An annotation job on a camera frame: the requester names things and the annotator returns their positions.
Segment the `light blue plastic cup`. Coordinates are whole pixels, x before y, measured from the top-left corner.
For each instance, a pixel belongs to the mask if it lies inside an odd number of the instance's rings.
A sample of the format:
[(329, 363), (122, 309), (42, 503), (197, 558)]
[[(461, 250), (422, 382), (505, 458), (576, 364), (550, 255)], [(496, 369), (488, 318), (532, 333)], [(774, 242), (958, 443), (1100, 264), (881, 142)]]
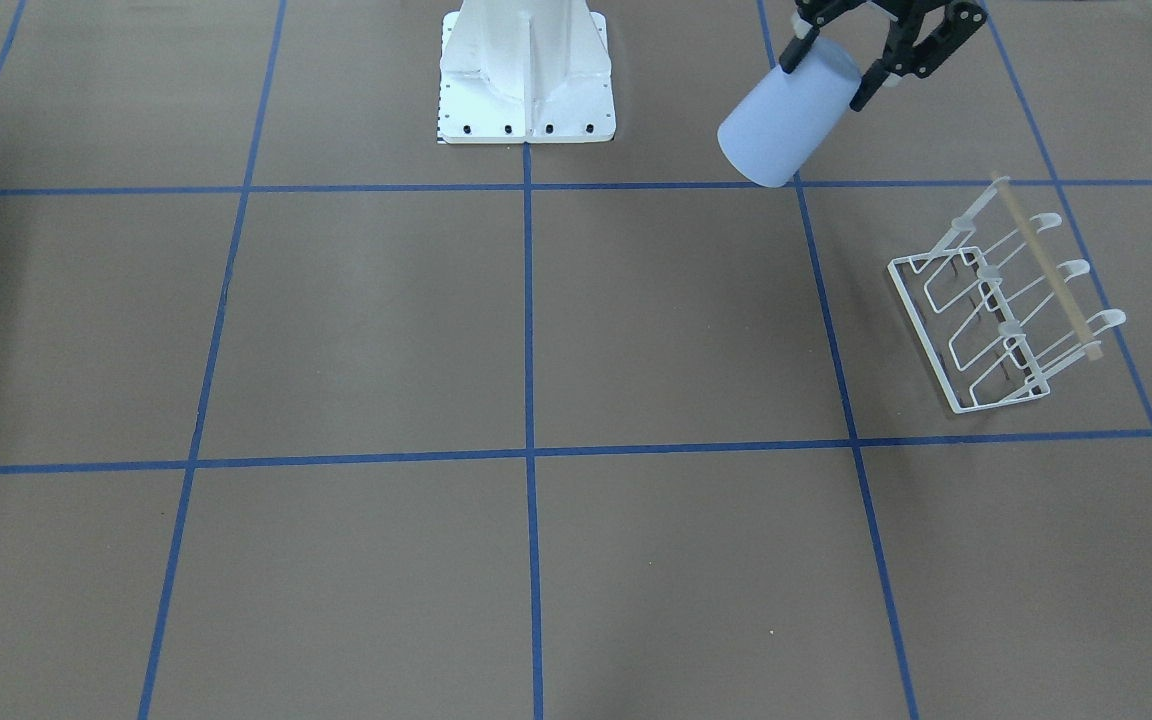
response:
[(718, 127), (723, 158), (760, 187), (790, 183), (850, 108), (861, 69), (844, 47), (820, 38), (799, 65), (771, 69)]

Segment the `white central robot pedestal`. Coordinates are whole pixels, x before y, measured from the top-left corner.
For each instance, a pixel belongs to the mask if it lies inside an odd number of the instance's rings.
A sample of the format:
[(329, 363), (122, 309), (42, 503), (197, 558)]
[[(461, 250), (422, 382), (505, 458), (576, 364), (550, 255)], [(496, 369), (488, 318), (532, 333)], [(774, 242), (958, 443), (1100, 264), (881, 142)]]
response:
[(585, 1), (463, 1), (444, 14), (440, 41), (435, 141), (616, 137), (608, 23)]

